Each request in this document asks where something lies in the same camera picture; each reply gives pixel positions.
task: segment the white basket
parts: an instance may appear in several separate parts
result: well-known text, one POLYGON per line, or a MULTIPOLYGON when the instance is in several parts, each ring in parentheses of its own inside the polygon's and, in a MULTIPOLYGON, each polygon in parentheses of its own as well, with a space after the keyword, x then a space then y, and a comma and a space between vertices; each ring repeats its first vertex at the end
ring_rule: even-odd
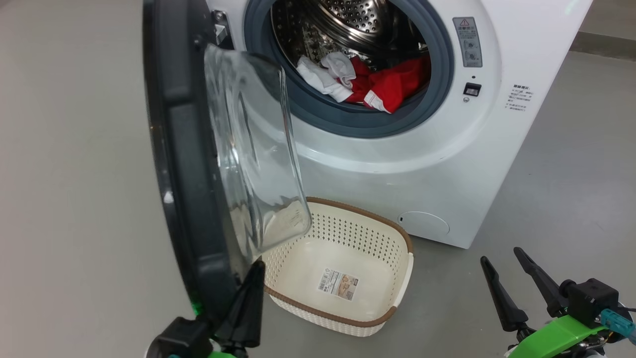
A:
POLYGON ((325 199, 307 201, 309 233, 263 254, 265 290, 280 307, 309 322, 370 336, 404 296, 413 269, 411 239, 394 222, 368 211, 325 199), (347 275, 344 281, 357 279, 351 300, 319 289, 333 271, 347 275))

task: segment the sticker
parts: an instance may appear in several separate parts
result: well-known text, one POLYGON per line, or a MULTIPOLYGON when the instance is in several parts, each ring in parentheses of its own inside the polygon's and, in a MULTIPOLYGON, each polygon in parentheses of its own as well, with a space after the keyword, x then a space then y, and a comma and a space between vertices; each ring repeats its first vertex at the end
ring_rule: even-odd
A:
POLYGON ((318 290, 351 301, 356 293, 357 285, 357 278, 326 268, 322 272, 318 290))
POLYGON ((455 17, 453 25, 457 31, 462 50, 464 67, 481 67, 481 44, 474 17, 455 17))
POLYGON ((513 85, 508 94, 505 109, 525 112, 526 108, 530 105, 533 95, 534 92, 530 90, 529 86, 513 85))

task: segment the open door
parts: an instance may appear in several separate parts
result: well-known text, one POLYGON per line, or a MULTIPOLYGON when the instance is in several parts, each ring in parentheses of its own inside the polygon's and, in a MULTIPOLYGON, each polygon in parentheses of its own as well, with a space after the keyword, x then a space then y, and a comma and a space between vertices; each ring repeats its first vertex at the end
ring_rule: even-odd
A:
POLYGON ((266 58, 217 47, 229 40, 218 20, 205 0, 144 1, 160 195, 186 290, 209 335, 227 325, 260 254, 311 226, 285 74, 266 58))

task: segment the front-loading washing machine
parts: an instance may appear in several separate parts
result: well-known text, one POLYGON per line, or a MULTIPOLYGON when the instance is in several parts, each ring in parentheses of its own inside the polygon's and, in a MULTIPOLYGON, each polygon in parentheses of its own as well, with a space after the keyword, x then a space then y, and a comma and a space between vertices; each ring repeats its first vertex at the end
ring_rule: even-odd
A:
MULTIPOLYGON (((207 0, 235 49, 265 55, 286 72, 306 194, 462 248, 471 245, 590 3, 207 0), (399 16, 371 22, 383 11, 399 16), (321 17, 339 22, 345 36, 324 30, 321 17), (425 47, 431 74, 393 114, 337 103, 294 68, 299 54, 319 60, 333 42, 374 66, 384 58, 364 44, 365 31, 390 32, 397 21, 411 32, 395 36, 425 47)), ((397 61, 408 50, 391 51, 397 61)))

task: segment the gray floor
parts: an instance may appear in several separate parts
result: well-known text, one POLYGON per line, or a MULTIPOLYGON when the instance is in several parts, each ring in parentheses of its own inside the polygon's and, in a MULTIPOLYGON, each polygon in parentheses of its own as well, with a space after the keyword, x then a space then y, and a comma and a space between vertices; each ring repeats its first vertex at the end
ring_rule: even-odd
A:
POLYGON ((581 31, 636 40, 634 0, 594 0, 581 31))
MULTIPOLYGON (((570 53, 473 246, 415 241, 404 300, 384 328, 354 338, 305 322, 266 299, 264 357, 501 357, 501 330, 479 266, 486 255, 517 305, 549 316, 513 247, 557 282, 598 278, 636 306, 636 63, 570 53)), ((635 357, 621 342, 608 356, 635 357)))

